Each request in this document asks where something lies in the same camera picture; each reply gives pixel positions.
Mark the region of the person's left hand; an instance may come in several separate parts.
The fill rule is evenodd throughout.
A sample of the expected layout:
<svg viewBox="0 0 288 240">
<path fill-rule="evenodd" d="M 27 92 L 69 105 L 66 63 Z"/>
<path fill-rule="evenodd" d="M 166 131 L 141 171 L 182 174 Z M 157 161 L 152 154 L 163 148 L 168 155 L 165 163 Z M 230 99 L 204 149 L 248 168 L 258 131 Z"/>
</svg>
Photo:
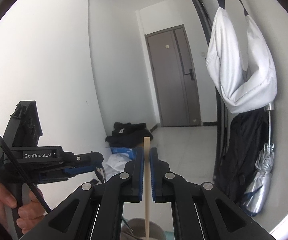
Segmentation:
<svg viewBox="0 0 288 240">
<path fill-rule="evenodd" d="M 29 197 L 29 204 L 23 205 L 18 209 L 19 219 L 17 219 L 17 225 L 23 234 L 26 234 L 35 227 L 44 218 L 45 214 L 45 209 L 32 191 L 29 192 Z M 9 233 L 10 227 L 6 219 L 5 206 L 14 209 L 17 207 L 17 200 L 12 193 L 0 183 L 0 224 Z"/>
</svg>

